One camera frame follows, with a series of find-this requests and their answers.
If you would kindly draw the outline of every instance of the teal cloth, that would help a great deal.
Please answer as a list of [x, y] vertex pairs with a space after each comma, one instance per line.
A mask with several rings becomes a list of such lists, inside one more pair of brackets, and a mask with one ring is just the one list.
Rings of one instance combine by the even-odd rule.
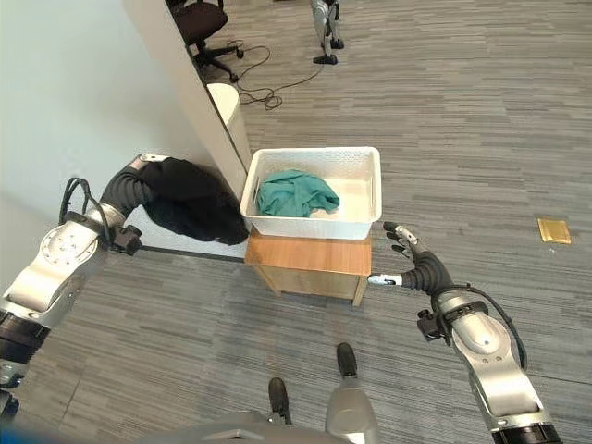
[[296, 169], [270, 175], [257, 193], [262, 216], [308, 217], [316, 208], [333, 211], [338, 206], [339, 197], [324, 180]]

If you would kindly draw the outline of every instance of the black cable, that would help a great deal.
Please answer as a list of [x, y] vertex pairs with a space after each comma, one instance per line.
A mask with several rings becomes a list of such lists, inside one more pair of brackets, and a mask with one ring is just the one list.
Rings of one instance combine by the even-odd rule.
[[491, 296], [489, 296], [487, 293], [485, 293], [484, 291], [480, 290], [480, 289], [476, 289], [475, 287], [471, 286], [471, 284], [466, 284], [466, 285], [451, 285], [445, 289], [440, 290], [438, 293], [434, 294], [431, 298], [431, 302], [432, 302], [432, 309], [434, 310], [434, 312], [436, 312], [438, 310], [438, 298], [444, 294], [445, 292], [448, 291], [468, 291], [474, 294], [478, 294], [479, 296], [487, 299], [489, 301], [489, 303], [491, 303], [491, 305], [493, 305], [493, 307], [496, 309], [496, 311], [499, 313], [499, 315], [501, 316], [501, 319], [503, 319], [503, 322], [506, 324], [506, 326], [508, 326], [508, 329], [511, 331], [512, 335], [514, 336], [514, 339], [516, 339], [516, 346], [518, 347], [518, 356], [520, 358], [520, 366], [523, 368], [523, 370], [526, 371], [526, 368], [528, 367], [528, 355], [526, 354], [526, 347], [524, 346], [524, 343], [522, 342], [522, 339], [520, 338], [520, 335], [518, 334], [518, 330], [516, 329], [516, 326], [514, 325], [512, 318], [508, 316], [508, 314], [505, 312], [505, 310], [501, 307], [501, 305], [499, 305], [495, 299], [493, 299]]
[[[228, 42], [227, 47], [231, 46], [233, 44], [236, 44], [237, 47], [239, 49], [241, 49], [244, 45], [244, 41], [243, 40], [233, 40], [231, 42]], [[278, 91], [285, 90], [286, 88], [290, 88], [292, 86], [302, 85], [303, 83], [306, 83], [307, 81], [314, 79], [316, 76], [318, 76], [321, 73], [321, 71], [323, 70], [323, 67], [324, 67], [324, 65], [321, 65], [320, 68], [313, 75], [307, 77], [306, 79], [295, 81], [295, 82], [289, 83], [287, 85], [282, 85], [278, 88], [268, 88], [268, 87], [255, 88], [255, 89], [245, 88], [244, 86], [241, 85], [241, 80], [247, 74], [247, 72], [251, 71], [254, 68], [260, 67], [267, 60], [269, 60], [269, 58], [271, 58], [271, 50], [267, 46], [264, 46], [262, 44], [257, 45], [257, 46], [253, 46], [252, 48], [244, 49], [242, 51], [244, 53], [248, 53], [249, 51], [253, 51], [256, 49], [265, 49], [267, 51], [267, 55], [260, 62], [257, 62], [255, 64], [249, 66], [248, 68], [246, 68], [244, 71], [242, 71], [242, 73], [239, 75], [239, 79], [236, 81], [237, 88], [239, 89], [240, 103], [243, 105], [262, 103], [262, 104], [264, 104], [265, 110], [267, 110], [267, 111], [275, 109], [275, 108], [281, 106], [281, 104], [283, 103], [283, 99], [281, 98], [281, 96], [278, 95]], [[265, 93], [265, 95], [263, 95], [261, 97], [257, 97], [255, 95], [253, 95], [253, 93]]]
[[109, 225], [107, 223], [107, 218], [105, 216], [105, 211], [100, 203], [94, 199], [93, 194], [91, 193], [91, 187], [89, 185], [88, 180], [82, 178], [70, 178], [68, 183], [66, 184], [66, 189], [64, 190], [64, 194], [62, 196], [62, 203], [60, 204], [59, 208], [59, 218], [58, 222], [59, 225], [64, 225], [66, 223], [66, 213], [68, 212], [68, 207], [70, 206], [71, 202], [70, 199], [74, 191], [79, 187], [82, 187], [82, 192], [84, 194], [84, 204], [82, 205], [82, 213], [86, 213], [86, 209], [88, 206], [88, 202], [90, 201], [96, 211], [98, 211], [99, 215], [101, 216], [101, 221], [103, 222], [103, 232], [105, 236], [105, 243], [107, 246], [111, 246], [111, 232], [109, 231]]

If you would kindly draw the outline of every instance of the black garment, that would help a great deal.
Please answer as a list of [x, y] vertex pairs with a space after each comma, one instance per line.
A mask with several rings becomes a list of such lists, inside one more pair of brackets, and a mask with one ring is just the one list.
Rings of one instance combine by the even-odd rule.
[[169, 157], [152, 162], [140, 178], [158, 196], [145, 203], [148, 216], [161, 227], [198, 241], [226, 245], [249, 236], [236, 198], [217, 178], [186, 160]]

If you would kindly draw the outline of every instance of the white laundry basket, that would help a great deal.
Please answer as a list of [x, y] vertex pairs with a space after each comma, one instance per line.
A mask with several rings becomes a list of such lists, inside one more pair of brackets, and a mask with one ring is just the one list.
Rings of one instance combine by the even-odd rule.
[[[339, 209], [310, 217], [259, 216], [257, 191], [272, 173], [299, 169], [323, 179], [339, 196]], [[242, 215], [264, 235], [365, 239], [382, 214], [380, 154], [372, 147], [260, 150], [253, 156], [240, 202]]]

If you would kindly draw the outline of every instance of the wooden side table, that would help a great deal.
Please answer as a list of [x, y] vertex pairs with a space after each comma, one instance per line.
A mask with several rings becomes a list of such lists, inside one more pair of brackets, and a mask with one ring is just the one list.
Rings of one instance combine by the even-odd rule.
[[372, 241], [251, 233], [245, 262], [277, 296], [282, 291], [348, 299], [360, 305], [372, 267]]

